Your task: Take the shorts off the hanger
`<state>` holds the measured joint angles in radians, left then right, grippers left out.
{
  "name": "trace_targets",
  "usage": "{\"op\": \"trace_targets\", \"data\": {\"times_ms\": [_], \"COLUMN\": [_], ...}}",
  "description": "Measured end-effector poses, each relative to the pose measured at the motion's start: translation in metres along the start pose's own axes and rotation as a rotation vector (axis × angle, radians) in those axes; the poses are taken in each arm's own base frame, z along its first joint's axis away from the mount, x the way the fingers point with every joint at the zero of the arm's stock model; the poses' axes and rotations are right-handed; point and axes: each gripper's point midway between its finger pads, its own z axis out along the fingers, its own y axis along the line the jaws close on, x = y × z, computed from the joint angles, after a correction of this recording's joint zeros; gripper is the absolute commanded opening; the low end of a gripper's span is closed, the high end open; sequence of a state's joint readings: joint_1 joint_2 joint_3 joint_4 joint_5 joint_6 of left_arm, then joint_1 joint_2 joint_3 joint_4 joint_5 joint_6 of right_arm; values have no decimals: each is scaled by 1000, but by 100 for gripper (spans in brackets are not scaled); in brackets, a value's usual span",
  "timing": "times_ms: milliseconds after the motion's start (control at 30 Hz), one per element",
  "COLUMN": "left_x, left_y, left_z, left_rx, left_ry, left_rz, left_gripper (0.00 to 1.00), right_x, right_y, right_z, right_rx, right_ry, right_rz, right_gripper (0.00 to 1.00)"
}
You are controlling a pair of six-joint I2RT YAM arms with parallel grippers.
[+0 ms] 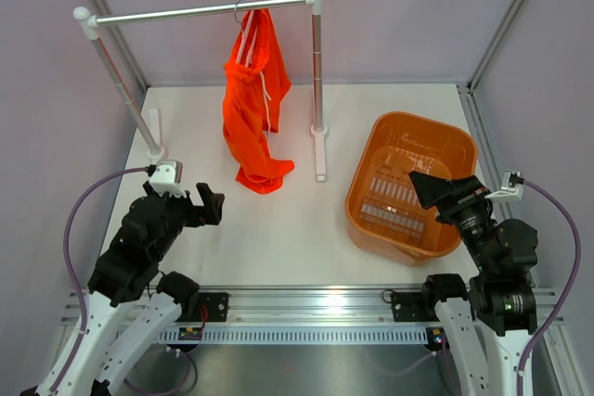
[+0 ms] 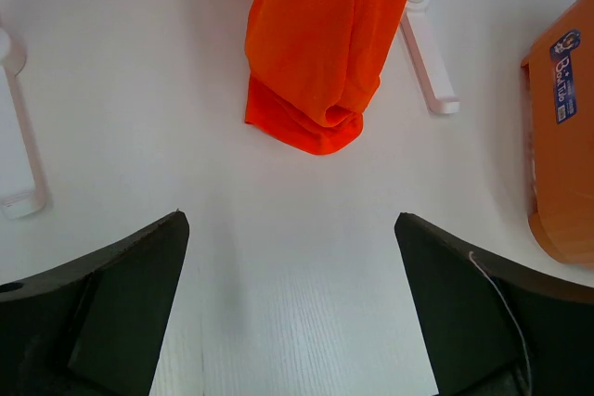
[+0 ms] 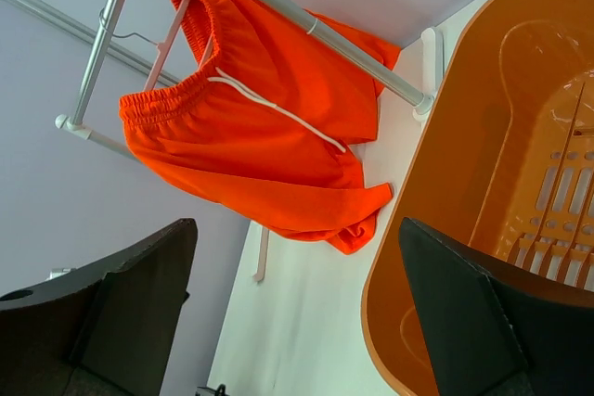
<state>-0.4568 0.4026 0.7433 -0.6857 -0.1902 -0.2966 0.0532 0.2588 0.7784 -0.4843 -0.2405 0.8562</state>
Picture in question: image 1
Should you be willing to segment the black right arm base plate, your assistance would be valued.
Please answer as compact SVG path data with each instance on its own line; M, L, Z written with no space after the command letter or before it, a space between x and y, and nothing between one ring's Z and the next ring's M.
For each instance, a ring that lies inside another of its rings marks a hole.
M381 299L390 305L395 322L426 322L430 320L420 292L385 289Z

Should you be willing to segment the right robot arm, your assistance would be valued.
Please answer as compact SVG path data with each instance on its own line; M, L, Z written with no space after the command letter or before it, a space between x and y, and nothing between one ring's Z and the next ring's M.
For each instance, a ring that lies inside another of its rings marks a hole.
M537 328L536 298L527 279L537 263L537 231L509 218L497 222L495 202L518 200L523 178L504 174L489 191L476 176L448 180L409 173L419 204L436 209L436 222L454 227L478 269L464 281L457 274L430 275L421 286L420 308L438 319L442 345L452 355L462 395L513 395L523 349Z

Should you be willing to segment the pink clothes hanger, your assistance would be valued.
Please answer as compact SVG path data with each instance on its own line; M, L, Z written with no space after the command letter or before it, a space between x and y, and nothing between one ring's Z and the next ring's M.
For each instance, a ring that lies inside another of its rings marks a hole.
M258 35L257 13L251 10L247 15L247 21L242 25L240 32L239 48L236 54L236 63L245 67L252 64L253 52Z

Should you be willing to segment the orange shorts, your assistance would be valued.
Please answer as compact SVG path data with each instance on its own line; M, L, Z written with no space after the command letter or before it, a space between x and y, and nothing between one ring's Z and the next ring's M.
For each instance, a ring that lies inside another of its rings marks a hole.
M294 169L292 160L273 158L267 137L279 131L281 102L291 89L271 14L257 13L258 35L250 67L237 64L242 25L224 66L226 92L223 100L223 136L231 156L239 164L236 181L261 195L283 186Z

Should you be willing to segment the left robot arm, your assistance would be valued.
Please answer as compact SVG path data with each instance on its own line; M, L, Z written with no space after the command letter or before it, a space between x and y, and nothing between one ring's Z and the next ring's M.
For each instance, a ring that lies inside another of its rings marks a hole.
M201 205L175 185L145 196L124 215L88 281L75 331L47 377L27 395L112 395L136 362L171 323L205 323L215 306L200 286L159 264L185 228L220 224L224 195L197 185Z

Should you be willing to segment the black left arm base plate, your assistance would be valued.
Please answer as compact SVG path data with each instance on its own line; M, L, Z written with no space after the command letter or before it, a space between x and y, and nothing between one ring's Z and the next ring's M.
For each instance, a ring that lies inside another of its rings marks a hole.
M199 295L195 318L207 323L223 323L227 320L229 310L229 294L226 292L201 292Z

